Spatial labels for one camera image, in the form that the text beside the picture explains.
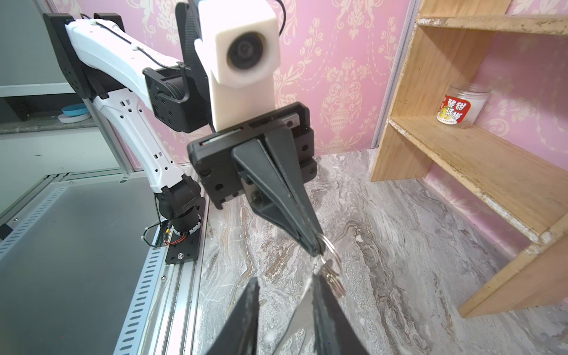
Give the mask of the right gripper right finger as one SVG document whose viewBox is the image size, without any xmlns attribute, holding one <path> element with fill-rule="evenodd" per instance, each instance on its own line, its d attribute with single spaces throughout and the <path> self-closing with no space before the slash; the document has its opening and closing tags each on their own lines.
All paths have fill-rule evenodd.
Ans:
<svg viewBox="0 0 568 355">
<path fill-rule="evenodd" d="M 322 275 L 314 275 L 314 350 L 317 354 L 368 354 Z"/>
</svg>

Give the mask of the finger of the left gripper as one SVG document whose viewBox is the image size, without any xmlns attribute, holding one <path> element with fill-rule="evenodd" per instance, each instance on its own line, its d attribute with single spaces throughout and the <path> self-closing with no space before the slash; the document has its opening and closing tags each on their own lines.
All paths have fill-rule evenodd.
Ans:
<svg viewBox="0 0 568 355">
<path fill-rule="evenodd" d="M 232 150 L 232 159 L 253 212 L 285 230 L 298 243 L 283 207 L 283 182 L 265 145 L 257 139 L 247 141 Z"/>
<path fill-rule="evenodd" d="M 283 182 L 283 207 L 298 236 L 298 243 L 310 255 L 325 252 L 322 228 L 304 187 L 300 163 L 291 130 L 278 127 L 265 134 L 265 145 Z"/>
</svg>

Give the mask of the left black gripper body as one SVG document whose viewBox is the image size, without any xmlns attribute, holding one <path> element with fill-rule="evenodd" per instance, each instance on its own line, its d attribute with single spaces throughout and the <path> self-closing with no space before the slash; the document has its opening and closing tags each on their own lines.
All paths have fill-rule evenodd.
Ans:
<svg viewBox="0 0 568 355">
<path fill-rule="evenodd" d="M 315 179 L 317 163 L 314 160 L 310 110 L 300 102 L 267 112 L 188 145 L 190 162 L 217 209 L 222 209 L 225 202 L 244 194 L 232 150 L 251 139 L 261 139 L 265 133 L 278 127 L 291 130 L 294 146 L 287 150 L 297 158 L 303 182 Z"/>
</svg>

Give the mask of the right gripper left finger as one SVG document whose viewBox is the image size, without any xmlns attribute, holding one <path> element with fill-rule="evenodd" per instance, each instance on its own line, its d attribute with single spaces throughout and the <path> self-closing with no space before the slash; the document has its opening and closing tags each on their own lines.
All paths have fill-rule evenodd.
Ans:
<svg viewBox="0 0 568 355">
<path fill-rule="evenodd" d="M 259 294 L 258 279 L 253 277 L 244 288 L 220 334 L 207 351 L 207 355 L 257 353 Z"/>
</svg>

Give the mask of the silver metal key holder plate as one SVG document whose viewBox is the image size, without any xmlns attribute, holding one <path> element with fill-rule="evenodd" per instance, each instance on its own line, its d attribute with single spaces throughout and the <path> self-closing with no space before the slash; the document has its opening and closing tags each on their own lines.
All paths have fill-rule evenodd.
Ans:
<svg viewBox="0 0 568 355">
<path fill-rule="evenodd" d="M 314 273 L 314 276 L 323 276 L 325 281 L 331 287 L 333 295 L 340 299 L 346 295 L 346 290 L 341 281 L 341 273 L 343 273 L 342 260 L 334 245 L 325 235 L 322 233 L 316 233 L 316 237 L 325 244 L 326 251 L 329 251 L 333 258 L 325 259 L 324 255 L 321 254 L 319 258 L 322 266 L 317 270 L 317 273 Z M 311 336 L 314 335 L 313 299 L 313 285 L 312 281 L 309 281 L 306 286 L 306 290 L 304 291 L 303 296 L 288 323 L 285 334 L 280 339 L 273 354 L 281 354 L 283 352 L 284 345 L 300 330 L 305 331 L 300 352 L 306 348 L 307 342 L 310 340 Z"/>
</svg>

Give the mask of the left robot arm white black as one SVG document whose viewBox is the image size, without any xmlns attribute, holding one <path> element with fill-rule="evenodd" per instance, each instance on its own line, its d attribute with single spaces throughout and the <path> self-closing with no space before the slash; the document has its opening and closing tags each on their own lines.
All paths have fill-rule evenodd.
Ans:
<svg viewBox="0 0 568 355">
<path fill-rule="evenodd" d="M 305 183 L 317 174 L 307 106 L 275 103 L 286 15 L 266 1 L 185 1 L 182 59 L 124 32 L 119 15 L 44 14 L 59 66 L 142 165 L 158 210 L 158 246 L 187 242 L 204 202 L 245 196 L 253 212 L 313 257 L 328 242 Z"/>
</svg>

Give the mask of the white jar red label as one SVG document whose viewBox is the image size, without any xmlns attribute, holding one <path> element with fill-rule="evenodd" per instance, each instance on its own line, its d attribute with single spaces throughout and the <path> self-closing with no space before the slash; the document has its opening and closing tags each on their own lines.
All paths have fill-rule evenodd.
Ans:
<svg viewBox="0 0 568 355">
<path fill-rule="evenodd" d="M 449 126 L 470 128 L 482 112 L 489 96 L 490 90 L 478 84 L 451 84 L 436 119 Z"/>
</svg>

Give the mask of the wooden two-tier shelf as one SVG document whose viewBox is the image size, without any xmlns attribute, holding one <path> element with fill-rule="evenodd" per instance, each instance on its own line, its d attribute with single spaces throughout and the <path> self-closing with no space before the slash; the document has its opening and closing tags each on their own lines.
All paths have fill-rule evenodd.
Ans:
<svg viewBox="0 0 568 355">
<path fill-rule="evenodd" d="M 463 317 L 567 296 L 567 172 L 479 127 L 438 123 L 436 105 L 470 81 L 497 32 L 567 34 L 566 16 L 509 16 L 507 1 L 422 1 L 371 180 L 424 177 L 437 164 L 529 241 L 459 309 Z"/>
</svg>

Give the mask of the aluminium front rail frame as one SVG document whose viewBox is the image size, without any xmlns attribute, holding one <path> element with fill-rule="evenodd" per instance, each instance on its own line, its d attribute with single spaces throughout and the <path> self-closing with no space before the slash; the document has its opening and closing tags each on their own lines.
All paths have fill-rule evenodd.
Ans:
<svg viewBox="0 0 568 355">
<path fill-rule="evenodd" d="M 144 174 L 44 176 L 1 213 L 3 354 L 189 354 L 198 263 L 158 247 Z"/>
</svg>

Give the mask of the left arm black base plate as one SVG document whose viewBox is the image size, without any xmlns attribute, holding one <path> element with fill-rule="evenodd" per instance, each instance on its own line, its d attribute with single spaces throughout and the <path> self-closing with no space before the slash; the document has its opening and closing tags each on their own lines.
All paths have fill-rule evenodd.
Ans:
<svg viewBox="0 0 568 355">
<path fill-rule="evenodd" d="M 205 202 L 203 197 L 197 199 L 187 215 L 175 220 L 174 233 L 167 247 L 166 264 L 181 264 L 198 259 Z"/>
</svg>

